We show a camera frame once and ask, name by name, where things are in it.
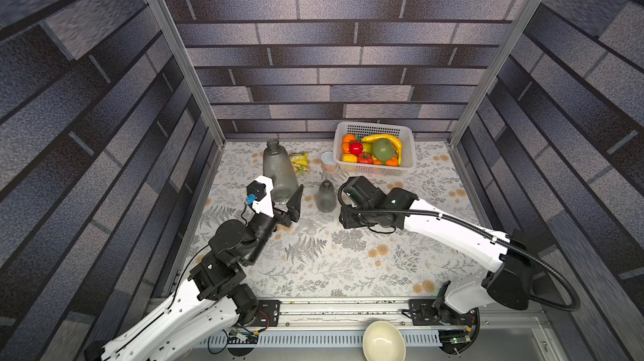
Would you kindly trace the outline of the grey translucent spray bottle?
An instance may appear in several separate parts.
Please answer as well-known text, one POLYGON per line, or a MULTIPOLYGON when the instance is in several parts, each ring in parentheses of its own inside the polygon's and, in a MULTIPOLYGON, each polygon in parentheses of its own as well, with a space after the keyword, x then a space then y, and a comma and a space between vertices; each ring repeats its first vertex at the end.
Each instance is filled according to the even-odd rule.
POLYGON ((273 181, 271 195, 276 204, 286 204, 299 188, 293 164, 278 139, 267 141, 263 153, 263 175, 273 181))
POLYGON ((330 180, 324 180, 317 193, 316 205, 322 213, 331 213, 336 207, 335 187, 330 180))

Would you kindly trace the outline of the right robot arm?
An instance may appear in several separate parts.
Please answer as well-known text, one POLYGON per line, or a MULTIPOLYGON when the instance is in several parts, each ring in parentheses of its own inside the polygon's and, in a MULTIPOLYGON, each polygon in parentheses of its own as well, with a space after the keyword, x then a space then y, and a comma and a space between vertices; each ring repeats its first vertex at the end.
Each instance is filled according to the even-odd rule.
POLYGON ((506 247, 513 243, 506 233, 472 225, 402 188, 384 193, 365 177, 350 177, 337 196, 345 229, 382 226, 423 235, 481 266, 441 287, 434 301, 437 311, 465 314, 492 303, 519 311, 528 308, 533 265, 506 247))

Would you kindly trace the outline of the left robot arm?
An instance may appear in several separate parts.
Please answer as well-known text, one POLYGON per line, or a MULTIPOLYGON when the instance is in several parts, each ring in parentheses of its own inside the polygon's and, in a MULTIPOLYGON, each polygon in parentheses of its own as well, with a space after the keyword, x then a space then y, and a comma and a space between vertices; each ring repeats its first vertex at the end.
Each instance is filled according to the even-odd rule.
POLYGON ((210 239, 208 252, 156 309, 111 341, 95 342, 87 360, 176 360, 204 339, 238 324, 247 325, 258 313, 258 299, 245 284, 245 267, 254 265, 278 225, 300 219, 304 189, 298 187, 276 208, 273 181, 258 176, 247 187, 248 222, 228 220, 210 239))

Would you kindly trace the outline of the yellow snack bag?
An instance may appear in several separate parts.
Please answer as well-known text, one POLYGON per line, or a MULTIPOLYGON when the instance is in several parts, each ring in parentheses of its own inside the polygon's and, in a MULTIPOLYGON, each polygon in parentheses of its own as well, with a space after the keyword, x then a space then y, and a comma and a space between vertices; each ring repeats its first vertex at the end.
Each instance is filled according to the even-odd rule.
POLYGON ((308 153, 295 153, 290 156, 290 161, 297 175, 310 172, 310 162, 308 153))

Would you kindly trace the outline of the tin can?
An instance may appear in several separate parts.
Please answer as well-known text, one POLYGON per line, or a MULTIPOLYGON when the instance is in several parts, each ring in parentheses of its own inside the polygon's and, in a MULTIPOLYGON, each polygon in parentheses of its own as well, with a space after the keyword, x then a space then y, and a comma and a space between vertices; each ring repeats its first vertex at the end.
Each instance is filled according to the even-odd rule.
POLYGON ((335 173, 338 169, 338 164, 335 162, 333 152, 324 152, 320 157, 321 167, 324 173, 335 173))

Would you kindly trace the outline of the red apple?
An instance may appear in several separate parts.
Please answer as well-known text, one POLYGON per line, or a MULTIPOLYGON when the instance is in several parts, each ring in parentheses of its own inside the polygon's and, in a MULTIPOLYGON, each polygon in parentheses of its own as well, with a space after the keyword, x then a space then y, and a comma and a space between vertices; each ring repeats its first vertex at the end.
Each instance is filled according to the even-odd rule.
POLYGON ((364 152, 364 146, 362 143, 354 141, 350 144, 349 150, 352 155, 358 156, 364 152))

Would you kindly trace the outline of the green round fruit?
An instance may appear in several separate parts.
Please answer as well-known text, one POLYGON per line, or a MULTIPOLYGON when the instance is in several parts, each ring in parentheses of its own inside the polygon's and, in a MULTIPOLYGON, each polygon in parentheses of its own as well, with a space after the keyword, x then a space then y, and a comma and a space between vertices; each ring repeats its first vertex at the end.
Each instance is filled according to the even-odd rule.
POLYGON ((387 138, 382 138, 372 143, 372 156, 378 161, 386 163, 397 158, 395 146, 387 138))

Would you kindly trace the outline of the yellow banana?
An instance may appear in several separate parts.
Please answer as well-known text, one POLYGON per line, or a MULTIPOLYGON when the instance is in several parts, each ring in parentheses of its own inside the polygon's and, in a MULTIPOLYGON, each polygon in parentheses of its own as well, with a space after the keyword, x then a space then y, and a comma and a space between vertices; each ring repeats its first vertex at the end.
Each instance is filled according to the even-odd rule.
POLYGON ((397 137, 388 134, 370 135, 362 138, 361 143, 375 165, 401 165, 403 145, 397 137))

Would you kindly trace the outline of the white plastic basket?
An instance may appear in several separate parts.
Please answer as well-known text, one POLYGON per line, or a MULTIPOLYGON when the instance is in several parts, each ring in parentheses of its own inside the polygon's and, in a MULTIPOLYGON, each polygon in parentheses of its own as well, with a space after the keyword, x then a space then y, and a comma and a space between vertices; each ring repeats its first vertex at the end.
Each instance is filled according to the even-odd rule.
POLYGON ((399 177, 416 168, 414 138, 406 126, 342 121, 336 127, 333 156, 347 173, 399 177))

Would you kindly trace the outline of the cream ceramic bowl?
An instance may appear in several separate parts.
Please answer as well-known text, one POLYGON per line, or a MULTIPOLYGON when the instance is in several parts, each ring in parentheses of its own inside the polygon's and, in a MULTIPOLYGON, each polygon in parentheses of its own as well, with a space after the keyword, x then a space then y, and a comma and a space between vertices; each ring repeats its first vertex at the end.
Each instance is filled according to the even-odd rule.
POLYGON ((390 322, 371 323, 363 335, 362 349, 367 361, 404 361, 404 337, 390 322))

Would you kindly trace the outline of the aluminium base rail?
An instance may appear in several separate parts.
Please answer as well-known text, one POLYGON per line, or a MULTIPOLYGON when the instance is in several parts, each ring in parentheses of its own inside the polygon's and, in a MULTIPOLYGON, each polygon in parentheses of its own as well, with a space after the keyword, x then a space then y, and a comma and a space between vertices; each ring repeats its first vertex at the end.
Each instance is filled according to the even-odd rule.
POLYGON ((508 339, 526 336, 544 356, 553 354, 552 329, 537 306, 515 312, 489 305, 458 323, 447 324, 427 319, 431 300, 424 298, 301 297, 262 299, 259 303, 256 319, 248 327, 218 327, 197 347, 245 353, 254 349, 357 348, 368 326, 384 321, 402 334, 410 348, 438 347, 461 354, 491 331, 508 339))

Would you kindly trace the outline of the left aluminium frame post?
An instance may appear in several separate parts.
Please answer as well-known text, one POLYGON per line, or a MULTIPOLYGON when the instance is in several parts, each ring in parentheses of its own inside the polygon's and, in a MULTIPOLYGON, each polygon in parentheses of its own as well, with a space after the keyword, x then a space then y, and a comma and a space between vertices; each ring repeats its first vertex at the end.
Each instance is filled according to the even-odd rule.
POLYGON ((189 58, 187 50, 182 42, 179 31, 174 23, 174 20, 172 19, 165 0, 147 1, 152 14, 154 15, 154 18, 157 24, 159 24, 160 30, 162 34, 164 34, 166 42, 177 61, 179 69, 184 75, 191 94, 194 96, 196 103, 205 118, 207 126, 209 126, 214 135, 217 146, 220 149, 223 149, 226 144, 226 138, 211 109, 210 103, 206 96, 206 92, 201 85, 201 81, 199 80, 195 67, 192 64, 191 59, 189 58))

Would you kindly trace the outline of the aluminium frame post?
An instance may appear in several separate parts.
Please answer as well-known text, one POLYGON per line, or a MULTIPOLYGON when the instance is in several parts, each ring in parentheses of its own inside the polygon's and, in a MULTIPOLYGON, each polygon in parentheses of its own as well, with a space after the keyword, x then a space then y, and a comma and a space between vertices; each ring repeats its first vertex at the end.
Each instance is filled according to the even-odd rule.
POLYGON ((179 69, 184 75, 191 94, 194 96, 196 103, 205 118, 207 126, 209 126, 214 135, 217 146, 220 149, 223 149, 226 144, 226 138, 211 109, 210 103, 206 96, 206 92, 201 85, 201 81, 199 80, 195 67, 192 64, 191 59, 189 58, 187 50, 182 42, 179 31, 174 23, 174 20, 172 19, 165 0, 147 1, 152 14, 154 15, 154 18, 157 24, 159 24, 160 30, 162 34, 164 34, 166 42, 177 61, 179 69))
POLYGON ((462 136, 464 136, 466 129, 470 126, 476 111, 480 108, 481 102, 494 85, 501 68, 506 63, 520 37, 523 35, 526 26, 529 24, 541 2, 542 0, 525 0, 502 43, 495 52, 490 66, 481 76, 481 80, 476 86, 475 92, 468 101, 461 117, 457 121, 454 131, 449 136, 448 148, 450 152, 457 149, 457 146, 459 145, 462 136))

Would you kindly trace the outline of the right aluminium frame post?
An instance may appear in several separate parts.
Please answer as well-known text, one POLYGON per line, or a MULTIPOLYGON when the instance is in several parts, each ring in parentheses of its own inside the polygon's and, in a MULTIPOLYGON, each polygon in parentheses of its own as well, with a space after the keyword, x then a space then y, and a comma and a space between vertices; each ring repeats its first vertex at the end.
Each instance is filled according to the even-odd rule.
POLYGON ((457 149, 457 146, 459 145, 462 136, 464 136, 466 129, 470 126, 476 111, 480 108, 481 102, 494 85, 501 68, 506 63, 520 37, 523 35, 526 26, 529 24, 541 2, 542 0, 525 0, 502 43, 495 52, 490 66, 481 76, 481 80, 476 86, 475 92, 468 101, 461 117, 457 121, 454 131, 449 136, 448 148, 450 152, 457 149))

